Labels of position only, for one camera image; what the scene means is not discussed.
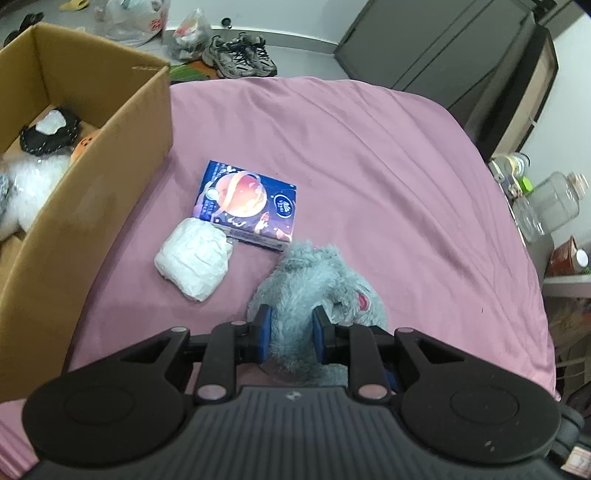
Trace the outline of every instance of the pink ear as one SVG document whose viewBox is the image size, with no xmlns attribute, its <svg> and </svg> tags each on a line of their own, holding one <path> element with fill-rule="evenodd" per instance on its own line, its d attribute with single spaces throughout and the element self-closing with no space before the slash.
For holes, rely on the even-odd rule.
<svg viewBox="0 0 591 480">
<path fill-rule="evenodd" d="M 359 309 L 362 312 L 365 312 L 366 310 L 369 309 L 369 298 L 367 298 L 365 295 L 363 295 L 360 291 L 357 292 L 357 297 L 359 300 Z"/>
</svg>

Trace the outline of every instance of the wall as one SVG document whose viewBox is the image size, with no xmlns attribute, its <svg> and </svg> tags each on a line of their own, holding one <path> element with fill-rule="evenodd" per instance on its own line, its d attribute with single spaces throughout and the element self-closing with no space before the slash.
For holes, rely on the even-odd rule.
<svg viewBox="0 0 591 480">
<path fill-rule="evenodd" d="M 579 18 L 555 41 L 558 75 L 537 125 L 522 152 L 529 155 L 534 185 L 554 171 L 585 174 L 591 182 L 591 18 Z M 559 245 L 574 235 L 591 241 L 591 190 L 579 216 L 552 236 Z"/>
<path fill-rule="evenodd" d="M 366 0 L 171 0 L 170 18 L 181 21 L 196 6 L 215 27 L 224 17 L 233 30 L 286 32 L 337 44 Z"/>
</svg>

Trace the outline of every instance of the cabinet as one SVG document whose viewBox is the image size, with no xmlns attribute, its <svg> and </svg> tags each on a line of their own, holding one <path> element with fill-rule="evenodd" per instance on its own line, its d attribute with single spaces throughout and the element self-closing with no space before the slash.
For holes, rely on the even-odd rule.
<svg viewBox="0 0 591 480">
<path fill-rule="evenodd" d="M 495 68 L 530 11 L 520 0 L 373 0 L 335 56 L 353 79 L 451 108 Z"/>
</svg>

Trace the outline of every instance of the gray plush toy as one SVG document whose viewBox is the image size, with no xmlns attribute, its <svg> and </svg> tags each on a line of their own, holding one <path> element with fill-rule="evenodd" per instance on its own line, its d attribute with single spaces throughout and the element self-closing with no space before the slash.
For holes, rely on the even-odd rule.
<svg viewBox="0 0 591 480">
<path fill-rule="evenodd" d="M 386 328 L 384 304 L 333 246 L 291 244 L 248 305 L 252 321 L 261 304 L 273 309 L 271 360 L 264 370 L 298 385 L 346 385 L 342 365 L 320 365 L 312 343 L 312 310 L 322 305 L 332 323 L 351 321 Z"/>
</svg>

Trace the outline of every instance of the clutter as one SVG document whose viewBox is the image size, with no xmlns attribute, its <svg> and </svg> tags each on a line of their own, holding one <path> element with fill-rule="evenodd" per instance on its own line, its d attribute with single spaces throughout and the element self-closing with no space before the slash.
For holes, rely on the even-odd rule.
<svg viewBox="0 0 591 480">
<path fill-rule="evenodd" d="M 369 283 L 351 270 L 339 250 L 311 242 L 289 245 L 275 271 L 258 287 L 248 305 L 252 321 L 259 306 L 271 306 L 271 362 L 264 368 L 298 385 L 346 385 L 342 365 L 316 361 L 312 335 L 312 310 L 322 305 L 331 323 L 353 322 L 387 327 L 382 300 Z"/>
<path fill-rule="evenodd" d="M 212 28 L 198 8 L 185 17 L 168 42 L 168 54 L 181 61 L 198 60 L 212 39 Z"/>
<path fill-rule="evenodd" d="M 170 0 L 102 0 L 95 7 L 96 33 L 139 47 L 161 30 Z"/>
<path fill-rule="evenodd" d="M 210 160 L 193 216 L 229 237 L 283 251 L 292 241 L 296 186 Z"/>
<path fill-rule="evenodd" d="M 80 118 L 59 107 L 32 127 L 23 127 L 20 143 L 23 151 L 32 155 L 47 155 L 71 147 L 80 134 Z"/>
<path fill-rule="evenodd" d="M 28 232 L 39 210 L 70 165 L 69 154 L 38 158 L 26 153 L 4 155 L 7 171 L 0 175 L 0 241 L 19 229 Z"/>
<path fill-rule="evenodd" d="M 518 152 L 495 155 L 492 159 L 499 166 L 505 177 L 513 175 L 517 180 L 526 174 L 530 164 L 530 158 Z"/>
<path fill-rule="evenodd" d="M 88 147 L 88 145 L 92 143 L 92 141 L 99 134 L 99 132 L 100 129 L 95 130 L 90 135 L 86 135 L 82 140 L 78 142 L 70 156 L 70 163 L 74 163 L 78 160 L 80 155 L 82 155 L 82 152 Z"/>
<path fill-rule="evenodd" d="M 6 47 L 6 45 L 8 45 L 10 42 L 12 42 L 15 38 L 17 38 L 21 33 L 23 33 L 31 25 L 35 25 L 36 23 L 39 23 L 41 20 L 43 20 L 44 16 L 45 15 L 43 14 L 43 12 L 25 15 L 25 18 L 23 19 L 21 26 L 18 28 L 18 30 L 12 30 L 7 35 L 7 37 L 4 39 L 4 46 Z"/>
<path fill-rule="evenodd" d="M 170 84 L 185 82 L 201 82 L 202 80 L 211 80 L 217 78 L 215 70 L 207 67 L 203 62 L 192 61 L 182 65 L 172 65 L 170 67 Z"/>
<path fill-rule="evenodd" d="M 512 173 L 509 173 L 510 171 L 513 171 L 513 169 L 508 169 L 507 165 L 509 164 L 509 161 L 507 159 L 505 160 L 505 164 L 500 161 L 503 168 L 501 168 L 497 163 L 499 161 L 498 159 L 489 161 L 487 166 L 491 171 L 493 178 L 501 186 L 501 189 L 505 193 L 507 199 L 510 202 L 513 202 L 515 199 L 523 195 L 523 190 L 521 188 L 521 183 L 513 176 Z"/>
<path fill-rule="evenodd" d="M 185 218 L 154 258 L 156 269 L 188 298 L 203 301 L 228 271 L 232 244 L 211 223 Z"/>
<path fill-rule="evenodd" d="M 554 232 L 579 214 L 589 184 L 582 174 L 554 172 L 527 196 L 513 203 L 521 232 L 529 242 Z"/>
<path fill-rule="evenodd" d="M 70 0 L 65 4 L 60 5 L 60 11 L 62 12 L 77 12 L 78 10 L 82 10 L 90 5 L 89 0 Z"/>
<path fill-rule="evenodd" d="M 574 237 L 571 236 L 565 243 L 552 252 L 546 275 L 549 277 L 579 275 L 583 273 L 588 265 L 589 257 L 587 252 L 577 248 Z"/>
<path fill-rule="evenodd" d="M 550 297 L 544 299 L 544 307 L 554 348 L 558 351 L 569 348 L 591 333 L 590 299 Z"/>
<path fill-rule="evenodd" d="M 265 48 L 263 37 L 241 32 L 232 41 L 224 42 L 219 35 L 203 50 L 205 65 L 215 68 L 220 78 L 273 77 L 277 66 Z"/>
</svg>

